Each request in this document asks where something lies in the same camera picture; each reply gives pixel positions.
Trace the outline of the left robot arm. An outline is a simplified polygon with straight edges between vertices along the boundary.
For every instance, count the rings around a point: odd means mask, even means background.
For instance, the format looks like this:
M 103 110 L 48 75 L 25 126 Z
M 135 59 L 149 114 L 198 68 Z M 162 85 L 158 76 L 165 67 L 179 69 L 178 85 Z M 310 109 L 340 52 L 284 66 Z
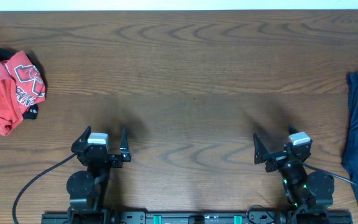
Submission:
M 67 180 L 70 195 L 68 223 L 120 223 L 120 215 L 104 206 L 111 169 L 123 167 L 132 160 L 127 129 L 122 130 L 119 154 L 109 154 L 109 136 L 94 133 L 88 126 L 72 144 L 71 151 L 86 167 Z

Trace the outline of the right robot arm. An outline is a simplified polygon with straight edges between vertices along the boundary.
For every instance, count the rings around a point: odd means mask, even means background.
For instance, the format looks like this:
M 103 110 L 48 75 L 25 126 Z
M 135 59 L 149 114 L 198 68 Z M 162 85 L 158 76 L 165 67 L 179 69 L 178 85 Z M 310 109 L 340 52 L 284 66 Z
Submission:
M 307 174 L 304 161 L 311 155 L 313 140 L 295 128 L 288 129 L 288 143 L 279 152 L 269 152 L 253 134 L 254 163 L 265 171 L 279 172 L 290 208 L 274 216 L 275 223 L 329 223 L 327 208 L 333 204 L 334 179 L 321 171 Z

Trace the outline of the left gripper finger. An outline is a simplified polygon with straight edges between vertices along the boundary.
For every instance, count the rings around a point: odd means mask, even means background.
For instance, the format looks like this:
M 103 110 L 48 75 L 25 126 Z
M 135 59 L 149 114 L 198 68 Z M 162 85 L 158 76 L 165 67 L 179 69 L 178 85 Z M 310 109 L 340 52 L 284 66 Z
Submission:
M 88 138 L 91 134 L 91 126 L 88 126 L 84 132 L 81 134 L 81 136 L 78 138 L 79 142 L 87 142 Z
M 127 128 L 123 128 L 122 130 L 121 143 L 119 148 L 123 156 L 129 156 L 131 154 L 129 150 L 129 143 L 127 141 Z

